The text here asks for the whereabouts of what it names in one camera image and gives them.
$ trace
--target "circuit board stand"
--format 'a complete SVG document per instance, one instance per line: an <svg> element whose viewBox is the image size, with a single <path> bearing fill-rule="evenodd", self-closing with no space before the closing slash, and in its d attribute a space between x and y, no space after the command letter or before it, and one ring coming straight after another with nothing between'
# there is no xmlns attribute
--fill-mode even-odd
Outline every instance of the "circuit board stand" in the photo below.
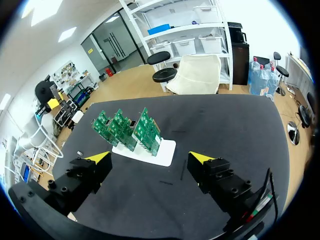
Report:
<svg viewBox="0 0 320 240"><path fill-rule="evenodd" d="M169 167L174 157L176 142L173 140L165 140L161 138L161 144L156 156L152 156L140 144L137 144L134 151L130 151L122 143L119 142L117 147L112 147L112 152L125 156L127 158L139 160L149 164Z"/></svg>

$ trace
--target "blue box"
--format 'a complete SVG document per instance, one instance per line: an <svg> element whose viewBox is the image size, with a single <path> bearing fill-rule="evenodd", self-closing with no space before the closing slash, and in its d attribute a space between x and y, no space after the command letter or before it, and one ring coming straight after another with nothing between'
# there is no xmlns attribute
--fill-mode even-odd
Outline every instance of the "blue box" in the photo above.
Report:
<svg viewBox="0 0 320 240"><path fill-rule="evenodd" d="M154 28L149 29L148 33L149 33L149 35L152 35L152 34L163 32L163 31L168 30L168 29L170 29L170 25L169 24L164 24L164 25L156 26Z"/></svg>

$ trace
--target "black tabletop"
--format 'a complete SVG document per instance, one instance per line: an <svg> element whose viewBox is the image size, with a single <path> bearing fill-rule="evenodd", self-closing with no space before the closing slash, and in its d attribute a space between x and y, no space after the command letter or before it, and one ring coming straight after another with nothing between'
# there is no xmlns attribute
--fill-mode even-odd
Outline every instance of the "black tabletop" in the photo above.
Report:
<svg viewBox="0 0 320 240"><path fill-rule="evenodd" d="M225 158L238 176L251 180L254 192L263 185L270 167L281 213L289 184L288 145L275 104L263 96L176 95L95 103L66 141L64 158L57 159L53 168L54 178L69 168L77 151L83 157L111 151L112 146L91 128L102 110L113 116L120 108L134 120L144 107L161 136L176 141L171 166L113 153L113 169L101 188L74 213L79 223L141 238L206 240L221 234L230 217L209 194L202 194L188 170L183 171L189 151ZM270 225L274 215L272 208L264 222Z"/></svg>

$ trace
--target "green circuit board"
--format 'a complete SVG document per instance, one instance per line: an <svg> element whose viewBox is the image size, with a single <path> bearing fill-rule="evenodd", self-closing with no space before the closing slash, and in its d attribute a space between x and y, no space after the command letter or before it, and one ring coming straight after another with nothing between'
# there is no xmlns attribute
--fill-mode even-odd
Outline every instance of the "green circuit board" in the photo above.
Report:
<svg viewBox="0 0 320 240"><path fill-rule="evenodd" d="M134 129L130 127L132 121L129 118L124 118L121 109L114 115L113 119L108 125L108 131L126 146L130 151L134 151L137 141L132 137Z"/></svg>
<svg viewBox="0 0 320 240"><path fill-rule="evenodd" d="M117 146L119 141L116 137L114 137L109 131L108 127L112 118L106 116L106 112L102 111L97 119L93 122L92 128L101 136L103 137L108 143L112 144L113 146Z"/></svg>
<svg viewBox="0 0 320 240"><path fill-rule="evenodd" d="M152 117L148 116L145 107L138 122L135 125L132 137L141 144L152 156L156 156L160 147L160 129Z"/></svg>

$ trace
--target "beige chair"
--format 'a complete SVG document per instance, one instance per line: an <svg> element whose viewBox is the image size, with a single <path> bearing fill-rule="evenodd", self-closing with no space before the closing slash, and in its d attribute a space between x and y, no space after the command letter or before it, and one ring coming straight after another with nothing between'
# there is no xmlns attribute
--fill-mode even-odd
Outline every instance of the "beige chair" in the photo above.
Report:
<svg viewBox="0 0 320 240"><path fill-rule="evenodd" d="M184 55L178 72L166 87L178 95L216 94L221 61L216 55Z"/></svg>

